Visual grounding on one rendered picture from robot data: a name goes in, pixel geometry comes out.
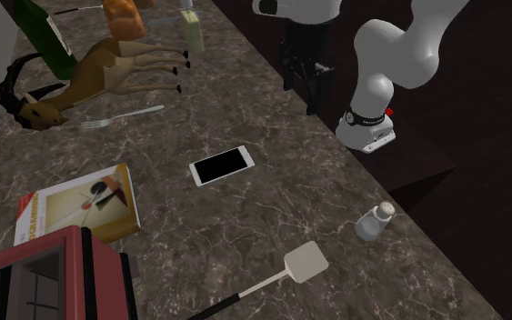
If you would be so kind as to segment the red toaster oven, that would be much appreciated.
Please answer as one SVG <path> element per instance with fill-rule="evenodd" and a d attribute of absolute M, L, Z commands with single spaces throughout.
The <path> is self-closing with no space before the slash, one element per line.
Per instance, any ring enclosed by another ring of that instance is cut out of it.
<path fill-rule="evenodd" d="M 0 320 L 138 320 L 137 263 L 68 226 L 0 252 Z"/>

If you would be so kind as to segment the brown bread loaf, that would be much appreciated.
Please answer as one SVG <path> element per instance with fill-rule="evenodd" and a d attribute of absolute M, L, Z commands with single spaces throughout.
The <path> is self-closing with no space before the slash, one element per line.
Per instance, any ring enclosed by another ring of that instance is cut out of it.
<path fill-rule="evenodd" d="M 102 0 L 110 33 L 115 40 L 133 41 L 146 30 L 133 0 Z"/>

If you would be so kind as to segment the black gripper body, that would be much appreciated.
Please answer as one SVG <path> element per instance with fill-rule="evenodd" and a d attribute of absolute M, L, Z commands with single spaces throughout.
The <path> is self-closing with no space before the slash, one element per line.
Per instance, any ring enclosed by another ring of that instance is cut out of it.
<path fill-rule="evenodd" d="M 327 23 L 306 25 L 288 21 L 283 39 L 283 66 L 295 61 L 318 63 L 324 52 L 326 33 Z"/>

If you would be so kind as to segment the pale yellow bottle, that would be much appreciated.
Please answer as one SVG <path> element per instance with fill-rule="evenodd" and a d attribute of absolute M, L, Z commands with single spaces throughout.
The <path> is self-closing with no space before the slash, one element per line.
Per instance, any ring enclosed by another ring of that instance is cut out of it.
<path fill-rule="evenodd" d="M 204 52 L 204 37 L 198 13 L 193 7 L 193 0 L 179 0 L 180 17 L 189 50 L 194 53 Z"/>

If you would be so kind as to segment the yellow and white book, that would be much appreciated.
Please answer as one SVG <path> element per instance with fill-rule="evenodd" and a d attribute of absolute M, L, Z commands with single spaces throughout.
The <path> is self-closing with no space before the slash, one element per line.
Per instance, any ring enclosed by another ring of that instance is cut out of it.
<path fill-rule="evenodd" d="M 14 244 L 70 225 L 89 228 L 106 244 L 142 229 L 125 163 L 22 196 L 17 206 Z"/>

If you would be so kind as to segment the black-handled silver utensil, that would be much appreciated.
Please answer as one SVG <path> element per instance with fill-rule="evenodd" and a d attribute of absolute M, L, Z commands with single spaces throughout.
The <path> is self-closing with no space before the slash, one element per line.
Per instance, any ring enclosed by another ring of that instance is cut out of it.
<path fill-rule="evenodd" d="M 67 13 L 73 13 L 75 11 L 84 11 L 84 10 L 91 10 L 91 9 L 98 9 L 98 8 L 103 8 L 103 5 L 83 6 L 83 7 L 66 9 L 66 10 L 54 12 L 54 15 L 63 15 L 63 14 L 67 14 Z"/>

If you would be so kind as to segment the brown antelope figure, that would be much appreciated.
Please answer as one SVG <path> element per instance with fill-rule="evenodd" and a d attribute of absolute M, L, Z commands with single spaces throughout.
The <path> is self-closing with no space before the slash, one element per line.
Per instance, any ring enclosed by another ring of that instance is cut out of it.
<path fill-rule="evenodd" d="M 143 91 L 176 90 L 180 85 L 130 85 L 137 72 L 164 70 L 178 74 L 176 65 L 191 66 L 189 53 L 176 47 L 150 45 L 106 37 L 93 45 L 76 63 L 69 84 L 47 85 L 15 95 L 15 82 L 24 65 L 42 53 L 17 58 L 6 68 L 0 83 L 0 106 L 25 129 L 44 131 L 66 123 L 62 112 L 103 94 L 128 95 Z"/>

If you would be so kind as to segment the white smartphone with black screen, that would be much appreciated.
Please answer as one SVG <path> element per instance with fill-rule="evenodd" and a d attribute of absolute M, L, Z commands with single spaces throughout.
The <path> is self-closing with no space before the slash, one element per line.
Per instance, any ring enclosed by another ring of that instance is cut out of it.
<path fill-rule="evenodd" d="M 211 155 L 189 165 L 197 186 L 207 185 L 253 167 L 255 162 L 244 145 Z"/>

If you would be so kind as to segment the glass salt shaker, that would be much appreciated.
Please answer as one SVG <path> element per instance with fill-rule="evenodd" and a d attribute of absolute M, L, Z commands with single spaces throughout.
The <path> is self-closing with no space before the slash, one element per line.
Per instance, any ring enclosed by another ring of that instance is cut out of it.
<path fill-rule="evenodd" d="M 376 241 L 395 212 L 396 209 L 389 202 L 382 202 L 374 206 L 356 221 L 356 234 L 364 241 Z"/>

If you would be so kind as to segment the dark robot stand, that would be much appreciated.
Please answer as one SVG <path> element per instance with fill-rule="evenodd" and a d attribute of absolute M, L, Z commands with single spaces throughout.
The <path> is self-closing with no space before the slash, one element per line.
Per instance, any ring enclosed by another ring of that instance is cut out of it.
<path fill-rule="evenodd" d="M 390 107 L 396 139 L 370 154 L 349 153 L 406 212 L 448 209 L 458 200 L 450 181 L 457 170 L 450 150 L 456 128 L 426 99 L 400 96 Z"/>

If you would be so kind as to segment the silver fork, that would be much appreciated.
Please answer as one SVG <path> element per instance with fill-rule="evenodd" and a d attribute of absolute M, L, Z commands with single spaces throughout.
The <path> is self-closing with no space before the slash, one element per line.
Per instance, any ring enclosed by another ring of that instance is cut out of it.
<path fill-rule="evenodd" d="M 163 105 L 156 105 L 156 106 L 148 107 L 148 108 L 141 109 L 138 111 L 134 111 L 134 112 L 130 112 L 130 113 L 122 114 L 122 115 L 116 115 L 116 116 L 108 118 L 108 119 L 83 122 L 80 124 L 80 127 L 84 128 L 84 129 L 105 127 L 105 126 L 110 125 L 112 122 L 114 122 L 115 120 L 117 120 L 119 118 L 133 116 L 133 115 L 147 114 L 147 113 L 162 110 L 163 108 L 164 108 Z"/>

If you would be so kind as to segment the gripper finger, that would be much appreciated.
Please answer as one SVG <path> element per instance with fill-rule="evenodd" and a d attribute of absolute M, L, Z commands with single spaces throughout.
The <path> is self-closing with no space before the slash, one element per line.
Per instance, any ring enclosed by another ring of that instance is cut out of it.
<path fill-rule="evenodd" d="M 305 69 L 305 85 L 308 93 L 307 115 L 316 114 L 322 101 L 330 96 L 334 73 L 334 68 L 320 63 L 314 63 Z"/>
<path fill-rule="evenodd" d="M 293 88 L 298 58 L 285 40 L 281 41 L 281 68 L 283 72 L 283 88 L 288 91 Z"/>

